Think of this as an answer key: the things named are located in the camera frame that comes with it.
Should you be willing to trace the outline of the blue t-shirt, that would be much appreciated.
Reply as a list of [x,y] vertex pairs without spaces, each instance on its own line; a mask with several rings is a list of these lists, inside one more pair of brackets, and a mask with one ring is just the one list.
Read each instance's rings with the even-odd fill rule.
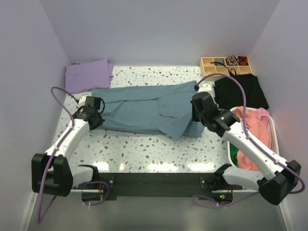
[[131,86],[96,89],[94,97],[105,102],[102,129],[161,135],[174,140],[198,138],[204,131],[192,120],[191,99],[196,82],[176,85]]

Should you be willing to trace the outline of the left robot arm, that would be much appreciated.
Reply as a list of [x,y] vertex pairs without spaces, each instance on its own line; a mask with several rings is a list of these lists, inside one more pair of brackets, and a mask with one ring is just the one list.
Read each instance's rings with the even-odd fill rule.
[[60,138],[43,154],[35,154],[31,160],[32,191],[48,195],[69,195],[72,188],[84,184],[89,189],[100,183],[98,168],[93,165],[79,165],[72,168],[69,159],[79,143],[90,131],[100,127],[104,119],[105,103],[102,98],[83,96],[80,107],[72,115]]

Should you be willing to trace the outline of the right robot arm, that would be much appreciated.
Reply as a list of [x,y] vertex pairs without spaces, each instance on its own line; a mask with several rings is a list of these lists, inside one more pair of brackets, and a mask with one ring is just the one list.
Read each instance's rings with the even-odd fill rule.
[[270,204],[279,205],[300,181],[301,165],[287,161],[257,139],[246,129],[235,113],[218,109],[208,92],[192,96],[192,119],[201,122],[209,131],[235,145],[257,167],[258,171],[240,169],[224,164],[216,172],[215,185],[226,189],[229,185],[255,190]]

